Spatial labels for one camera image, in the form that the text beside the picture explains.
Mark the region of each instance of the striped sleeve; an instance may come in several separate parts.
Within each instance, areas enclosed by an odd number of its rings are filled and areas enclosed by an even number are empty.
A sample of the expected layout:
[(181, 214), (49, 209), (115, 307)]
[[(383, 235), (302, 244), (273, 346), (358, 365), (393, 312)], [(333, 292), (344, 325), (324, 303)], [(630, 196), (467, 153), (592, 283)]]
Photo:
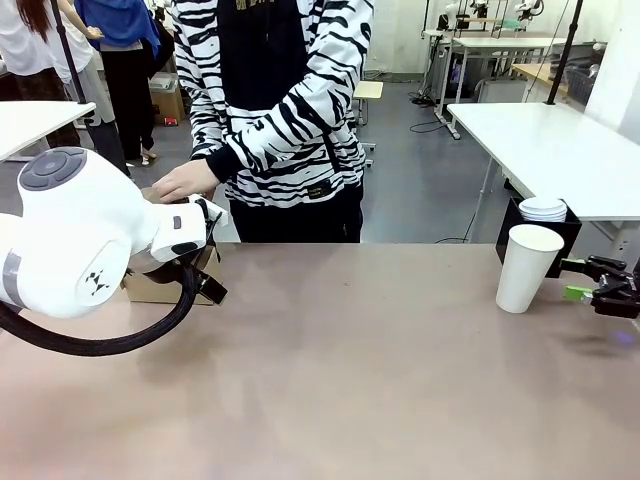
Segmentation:
[(328, 135), (344, 122), (371, 41), (372, 17), (373, 0), (325, 1), (304, 79), (208, 159), (221, 181), (245, 168), (265, 171), (279, 152)]
[(175, 28), (176, 67), (180, 78), (180, 85), (191, 98), (191, 134), (193, 136), (193, 150), (191, 160), (206, 159), (222, 147), (222, 130), (224, 121), (214, 108), (209, 92), (202, 79), (202, 73), (194, 58), (189, 39), (184, 32), (183, 15), (178, 7), (173, 5), (173, 20)]

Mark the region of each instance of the long hair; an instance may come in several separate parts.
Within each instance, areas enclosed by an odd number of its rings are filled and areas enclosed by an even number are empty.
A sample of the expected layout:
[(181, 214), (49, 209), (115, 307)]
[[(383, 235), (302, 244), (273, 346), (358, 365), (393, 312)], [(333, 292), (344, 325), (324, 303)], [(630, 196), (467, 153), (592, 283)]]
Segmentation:
[(47, 32), (51, 28), (44, 2), (48, 0), (18, 0), (18, 11), (24, 24), (42, 39), (47, 41)]

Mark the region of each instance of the hand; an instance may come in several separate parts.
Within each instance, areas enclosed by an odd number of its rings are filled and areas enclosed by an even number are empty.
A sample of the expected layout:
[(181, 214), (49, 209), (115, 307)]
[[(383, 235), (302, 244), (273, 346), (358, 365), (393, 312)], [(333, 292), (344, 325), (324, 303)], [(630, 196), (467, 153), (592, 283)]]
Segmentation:
[(206, 193), (220, 185), (206, 160), (193, 160), (174, 168), (153, 184), (162, 203), (181, 200), (194, 193)]
[(104, 35), (102, 34), (102, 30), (100, 30), (97, 27), (87, 27), (87, 30), (88, 30), (87, 38), (89, 40), (100, 40), (101, 38), (104, 38)]

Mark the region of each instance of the gray floor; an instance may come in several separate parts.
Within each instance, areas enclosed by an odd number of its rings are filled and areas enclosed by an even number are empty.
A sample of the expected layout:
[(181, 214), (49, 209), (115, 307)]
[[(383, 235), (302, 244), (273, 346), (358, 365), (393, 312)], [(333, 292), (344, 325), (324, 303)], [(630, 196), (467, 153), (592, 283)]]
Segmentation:
[[(435, 243), (447, 237), (464, 237), (475, 210), (488, 156), (462, 129), (458, 141), (446, 129), (410, 132), (411, 125), (435, 120), (432, 109), (409, 102), (408, 93), (415, 88), (415, 84), (386, 84), (383, 99), (370, 104), (369, 124), (360, 130), (362, 141), (377, 143), (372, 155), (375, 164), (366, 172), (364, 242)], [(157, 127), (154, 136), (160, 159), (151, 167), (134, 170), (143, 187), (185, 162), (191, 148), (186, 124)], [(15, 187), (20, 168), (20, 164), (0, 164), (0, 212), (21, 212)], [(481, 226), (483, 243), (495, 242), (508, 198), (497, 181), (489, 200), (491, 212)], [(216, 193), (216, 202), (227, 205), (222, 189)], [(216, 236), (219, 241), (237, 240), (232, 225)], [(586, 225), (574, 253), (607, 254), (607, 241)]]

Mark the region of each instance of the zebra print jacket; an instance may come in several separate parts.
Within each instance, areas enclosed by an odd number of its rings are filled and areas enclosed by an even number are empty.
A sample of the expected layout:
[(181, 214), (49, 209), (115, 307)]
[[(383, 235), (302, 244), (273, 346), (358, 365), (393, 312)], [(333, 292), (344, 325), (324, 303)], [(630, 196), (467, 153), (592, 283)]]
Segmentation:
[(362, 181), (351, 102), (373, 0), (173, 0), (192, 160), (251, 206), (325, 201)]

